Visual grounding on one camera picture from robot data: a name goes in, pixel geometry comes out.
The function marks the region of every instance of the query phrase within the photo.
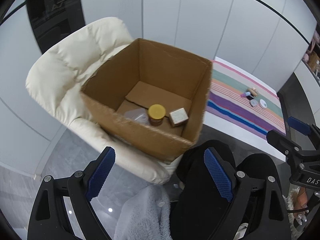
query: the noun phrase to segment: blue textured pad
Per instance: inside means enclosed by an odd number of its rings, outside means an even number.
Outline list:
[[[210,149],[204,151],[204,164],[216,184],[220,196],[231,202],[233,199],[231,181]]]
[[[302,133],[303,135],[311,134],[311,128],[308,124],[301,122],[294,117],[289,117],[287,122],[290,127]]]
[[[106,181],[109,172],[116,160],[116,153],[113,148],[110,147],[106,155],[103,157],[102,161],[90,177],[87,185],[87,193],[85,197],[87,201],[91,201],[92,198],[97,197],[99,192]]]

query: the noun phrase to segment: black pants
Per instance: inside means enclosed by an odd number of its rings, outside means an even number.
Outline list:
[[[204,151],[208,147],[214,147],[224,161],[251,178],[273,176],[281,189],[276,166],[266,154],[249,155],[236,167],[229,146],[220,141],[210,140],[190,149],[183,155],[176,171],[185,187],[170,214],[173,240],[207,240],[227,210],[229,203],[220,196],[204,164]]]

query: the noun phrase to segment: open cardboard box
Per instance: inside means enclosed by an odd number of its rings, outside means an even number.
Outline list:
[[[212,62],[190,52],[137,39],[107,60],[81,88],[95,120],[143,152],[173,161],[194,145],[202,128]],[[153,104],[166,109],[158,127],[127,119],[127,111]],[[184,107],[188,122],[172,127],[168,114]]]

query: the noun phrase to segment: small white box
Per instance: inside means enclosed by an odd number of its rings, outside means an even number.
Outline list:
[[[184,108],[179,108],[169,113],[169,120],[173,127],[183,124],[189,119]]]

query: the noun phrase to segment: marble floor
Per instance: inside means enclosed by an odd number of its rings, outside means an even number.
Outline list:
[[[214,138],[223,141],[223,136],[218,134],[216,130],[204,126],[198,144]],[[236,141],[230,145],[230,148],[237,165],[249,154],[252,154],[239,146]],[[95,160],[98,156],[99,153],[91,146],[70,130],[66,130],[52,152],[42,175],[44,177],[50,174],[55,179],[69,177],[75,171],[83,170],[91,160]],[[285,188],[289,187],[288,176],[290,172],[287,166],[286,163],[277,165],[279,175],[286,185]],[[3,167],[0,167],[0,176],[2,177],[0,180],[0,209],[13,228],[27,229],[40,182]],[[173,185],[178,181],[178,178],[173,176],[164,185],[172,201],[176,200],[181,192]],[[123,204],[149,184],[119,166],[113,166],[99,196],[91,201],[92,207],[111,237],[114,235]],[[76,236],[84,239],[68,197],[65,197],[65,203]]]

